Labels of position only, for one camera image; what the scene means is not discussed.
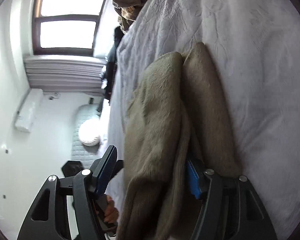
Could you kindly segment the person left hand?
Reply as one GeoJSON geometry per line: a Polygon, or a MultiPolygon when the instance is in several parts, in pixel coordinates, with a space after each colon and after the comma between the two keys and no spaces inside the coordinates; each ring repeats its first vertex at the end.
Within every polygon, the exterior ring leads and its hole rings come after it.
{"type": "Polygon", "coordinates": [[[107,200],[107,207],[104,210],[104,222],[115,223],[119,218],[119,211],[115,207],[115,202],[110,195],[104,194],[103,198],[107,200]]]}

